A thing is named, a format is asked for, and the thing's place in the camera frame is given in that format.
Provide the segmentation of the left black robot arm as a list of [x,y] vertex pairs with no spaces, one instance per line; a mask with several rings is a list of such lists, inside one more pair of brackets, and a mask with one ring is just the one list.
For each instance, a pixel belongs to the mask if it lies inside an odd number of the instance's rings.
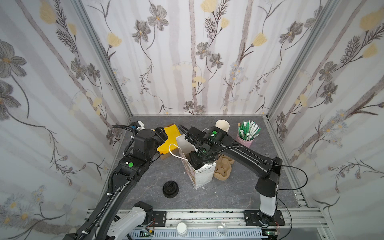
[[152,207],[144,203],[139,203],[120,219],[116,219],[116,215],[168,136],[164,128],[135,130],[123,125],[114,128],[133,134],[127,146],[128,152],[109,175],[107,190],[91,215],[74,234],[66,234],[66,240],[122,240],[134,228],[148,224],[152,219]]

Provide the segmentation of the brown pulp cup carrier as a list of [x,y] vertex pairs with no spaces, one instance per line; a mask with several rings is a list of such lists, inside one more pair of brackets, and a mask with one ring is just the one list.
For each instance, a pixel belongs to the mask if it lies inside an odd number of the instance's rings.
[[220,181],[227,180],[231,174],[232,165],[234,164],[234,162],[234,159],[225,155],[220,155],[219,159],[216,160],[214,178]]

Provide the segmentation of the stack of black lids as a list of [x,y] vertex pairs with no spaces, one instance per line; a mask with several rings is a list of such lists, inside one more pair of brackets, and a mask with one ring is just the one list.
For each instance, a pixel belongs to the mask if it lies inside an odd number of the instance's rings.
[[179,193],[179,185],[175,181],[168,181],[163,185],[163,194],[166,198],[172,199]]

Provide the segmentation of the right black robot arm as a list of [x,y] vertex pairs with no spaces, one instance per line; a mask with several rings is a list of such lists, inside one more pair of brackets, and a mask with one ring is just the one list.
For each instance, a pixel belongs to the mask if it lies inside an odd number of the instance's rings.
[[277,190],[281,176],[282,160],[271,159],[240,144],[227,132],[211,127],[207,132],[195,127],[178,126],[185,134],[185,140],[195,148],[190,152],[190,162],[194,167],[212,163],[224,154],[250,169],[259,178],[255,186],[260,195],[260,208],[257,212],[257,225],[266,228],[275,221],[277,210]]

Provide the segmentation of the white paper bag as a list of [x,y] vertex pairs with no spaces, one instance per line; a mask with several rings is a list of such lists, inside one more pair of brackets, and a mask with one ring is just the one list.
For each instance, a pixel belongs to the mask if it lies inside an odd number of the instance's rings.
[[195,190],[211,182],[213,179],[216,162],[197,165],[192,162],[192,157],[196,154],[195,147],[185,140],[185,135],[176,137],[176,144],[170,144],[170,154],[182,161],[187,175],[189,176]]

